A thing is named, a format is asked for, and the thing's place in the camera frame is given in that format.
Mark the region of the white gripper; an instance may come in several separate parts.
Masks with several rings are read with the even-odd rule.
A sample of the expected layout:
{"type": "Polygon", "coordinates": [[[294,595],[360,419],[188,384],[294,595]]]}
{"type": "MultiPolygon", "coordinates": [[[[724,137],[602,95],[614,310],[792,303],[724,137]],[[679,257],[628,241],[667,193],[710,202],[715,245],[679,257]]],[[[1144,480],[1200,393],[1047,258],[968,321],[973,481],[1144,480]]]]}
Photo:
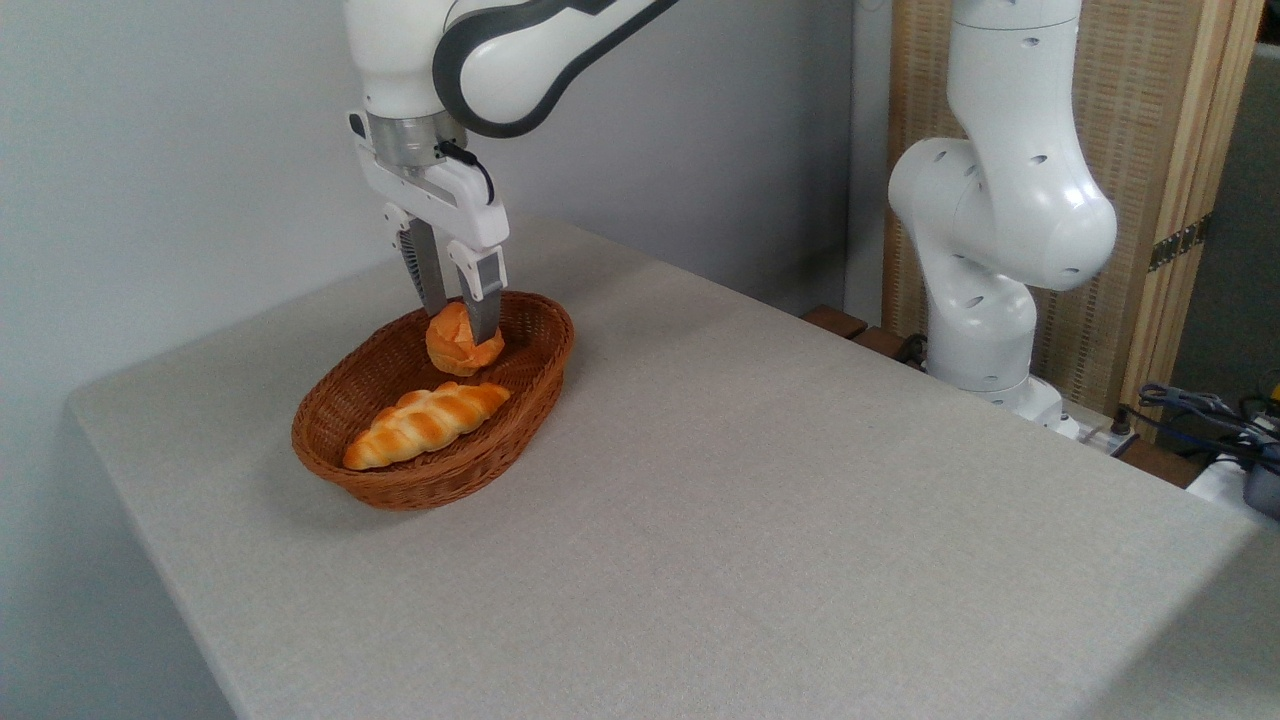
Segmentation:
{"type": "Polygon", "coordinates": [[[453,158],[394,167],[375,154],[364,111],[349,111],[348,124],[365,179],[388,201],[384,220],[390,240],[426,314],[435,316],[448,304],[433,225],[454,238],[447,252],[458,273],[474,343],[489,342],[499,331],[500,297],[508,286],[500,243],[509,238],[509,219],[502,201],[490,196],[486,177],[453,158]]]}

